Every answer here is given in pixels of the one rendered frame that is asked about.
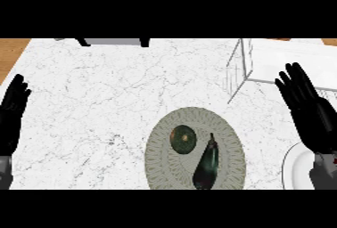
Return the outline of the dark eggplant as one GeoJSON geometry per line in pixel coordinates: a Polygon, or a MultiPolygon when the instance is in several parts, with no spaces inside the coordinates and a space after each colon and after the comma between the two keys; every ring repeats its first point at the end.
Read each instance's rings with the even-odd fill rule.
{"type": "Polygon", "coordinates": [[[215,135],[210,136],[206,150],[202,155],[197,170],[193,176],[193,183],[199,190],[210,190],[218,178],[219,168],[219,145],[215,135]]]}

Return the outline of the round dark green squash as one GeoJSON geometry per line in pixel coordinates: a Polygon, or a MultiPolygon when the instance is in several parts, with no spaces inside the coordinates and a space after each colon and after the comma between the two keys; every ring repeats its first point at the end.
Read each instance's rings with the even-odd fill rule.
{"type": "Polygon", "coordinates": [[[174,129],[171,144],[179,154],[187,155],[196,149],[197,141],[197,134],[190,126],[181,125],[174,129]]]}

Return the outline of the grey patterned oval placemat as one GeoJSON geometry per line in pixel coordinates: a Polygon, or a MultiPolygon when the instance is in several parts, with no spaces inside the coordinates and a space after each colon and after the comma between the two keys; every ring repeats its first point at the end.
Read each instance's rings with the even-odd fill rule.
{"type": "Polygon", "coordinates": [[[193,176],[209,140],[219,145],[219,168],[213,190],[242,190],[246,185],[247,163],[243,144],[227,120],[210,110],[185,107],[172,111],[151,130],[145,150],[145,173],[153,190],[196,190],[193,176]],[[197,134],[197,146],[179,154],[171,144],[171,134],[181,125],[197,134]]]}

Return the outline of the white plate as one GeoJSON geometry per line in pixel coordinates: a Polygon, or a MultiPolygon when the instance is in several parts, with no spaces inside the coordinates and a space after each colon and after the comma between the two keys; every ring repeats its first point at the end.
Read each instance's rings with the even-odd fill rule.
{"type": "Polygon", "coordinates": [[[286,190],[314,190],[310,171],[314,168],[315,154],[304,143],[287,151],[283,159],[283,188],[286,190]]]}

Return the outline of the grey appliance with black legs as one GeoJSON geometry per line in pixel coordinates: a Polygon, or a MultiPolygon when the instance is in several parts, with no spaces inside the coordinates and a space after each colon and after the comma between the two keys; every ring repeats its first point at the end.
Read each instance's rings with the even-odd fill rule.
{"type": "Polygon", "coordinates": [[[148,47],[151,40],[148,38],[77,38],[82,46],[92,45],[140,45],[148,47]]]}

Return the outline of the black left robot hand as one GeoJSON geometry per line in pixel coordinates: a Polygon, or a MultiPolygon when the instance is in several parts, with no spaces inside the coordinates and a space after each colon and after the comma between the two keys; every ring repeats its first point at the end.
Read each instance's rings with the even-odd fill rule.
{"type": "Polygon", "coordinates": [[[21,118],[27,109],[32,90],[24,76],[17,74],[0,103],[0,156],[11,156],[18,147],[21,118]]]}

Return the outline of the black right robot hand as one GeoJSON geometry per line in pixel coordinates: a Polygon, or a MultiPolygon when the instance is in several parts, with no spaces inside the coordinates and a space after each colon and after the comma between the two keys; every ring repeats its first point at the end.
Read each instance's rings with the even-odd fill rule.
{"type": "Polygon", "coordinates": [[[337,110],[320,96],[298,62],[286,64],[276,85],[292,111],[302,143],[315,153],[333,154],[337,151],[337,110]]]}

